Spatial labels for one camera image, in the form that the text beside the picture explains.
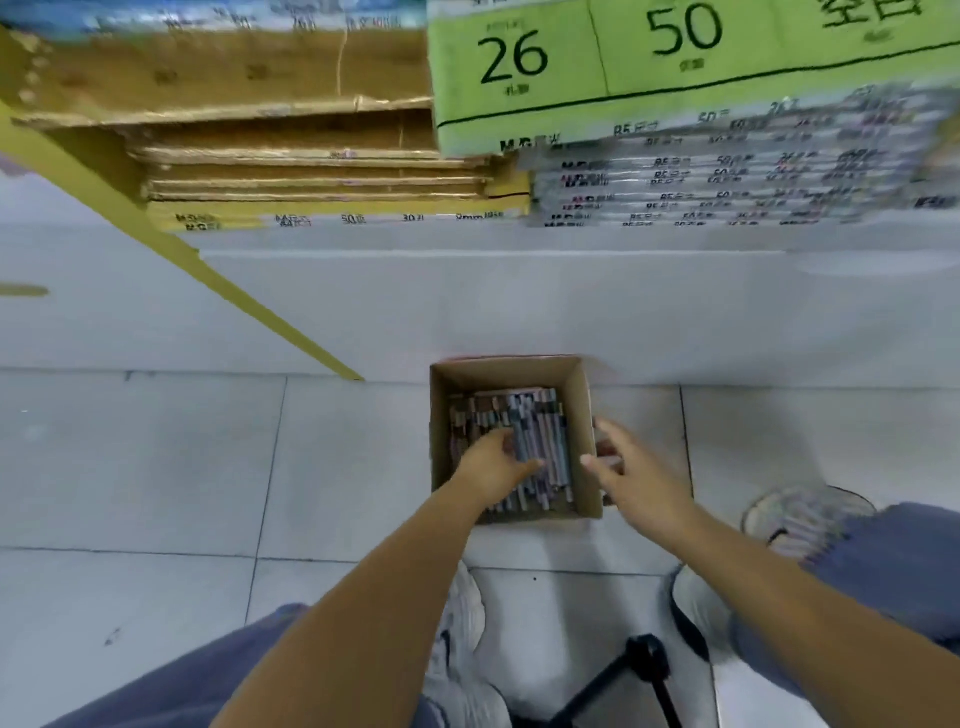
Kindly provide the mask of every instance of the person's right hand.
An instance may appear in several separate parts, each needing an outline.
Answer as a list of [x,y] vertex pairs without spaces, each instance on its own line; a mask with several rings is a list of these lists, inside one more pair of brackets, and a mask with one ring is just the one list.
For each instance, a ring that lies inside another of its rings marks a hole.
[[600,481],[631,526],[651,541],[671,549],[699,513],[690,486],[671,473],[622,425],[595,417],[597,429],[610,438],[623,458],[623,474],[601,460],[583,455],[580,462]]

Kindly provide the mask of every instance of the green label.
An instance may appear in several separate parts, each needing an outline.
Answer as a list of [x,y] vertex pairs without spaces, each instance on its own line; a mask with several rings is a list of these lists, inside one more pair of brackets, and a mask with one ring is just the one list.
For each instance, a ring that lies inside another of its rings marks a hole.
[[453,155],[960,74],[953,0],[557,0],[461,12],[429,25],[437,128]]

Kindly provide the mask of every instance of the forearm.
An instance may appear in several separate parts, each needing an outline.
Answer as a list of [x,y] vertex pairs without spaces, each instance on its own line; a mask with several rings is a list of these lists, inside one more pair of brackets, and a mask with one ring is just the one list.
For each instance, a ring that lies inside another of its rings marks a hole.
[[671,545],[832,726],[955,725],[960,660],[696,509]]
[[483,510],[444,486],[297,621],[213,728],[406,728]]

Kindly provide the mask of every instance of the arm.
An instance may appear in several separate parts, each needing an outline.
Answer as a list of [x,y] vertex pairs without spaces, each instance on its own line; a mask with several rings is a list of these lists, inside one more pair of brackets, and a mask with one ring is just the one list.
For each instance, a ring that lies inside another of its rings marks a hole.
[[629,432],[605,420],[597,426],[625,474],[595,458],[584,465],[624,518],[687,562],[760,634],[830,725],[956,725],[960,659],[713,518]]
[[211,728],[407,728],[470,530],[542,463],[480,439],[457,473],[283,635]]

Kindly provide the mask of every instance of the number 50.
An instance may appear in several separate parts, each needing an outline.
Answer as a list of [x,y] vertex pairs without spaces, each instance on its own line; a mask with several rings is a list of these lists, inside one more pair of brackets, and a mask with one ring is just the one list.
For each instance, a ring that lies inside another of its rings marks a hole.
[[[650,30],[654,32],[667,31],[672,33],[674,37],[673,47],[661,51],[654,51],[658,56],[672,56],[675,53],[679,53],[680,49],[684,47],[684,32],[680,27],[672,23],[659,23],[657,20],[658,15],[667,15],[674,10],[676,10],[676,8],[664,8],[663,10],[649,11],[647,13],[647,22],[650,23]],[[698,10],[706,12],[713,22],[713,39],[709,42],[704,42],[703,39],[697,35],[696,28],[693,26],[694,12]],[[710,3],[693,3],[690,5],[684,13],[684,25],[686,26],[686,34],[687,37],[690,38],[690,42],[703,51],[716,48],[723,39],[723,23],[720,22],[720,15],[717,14],[717,11]]]

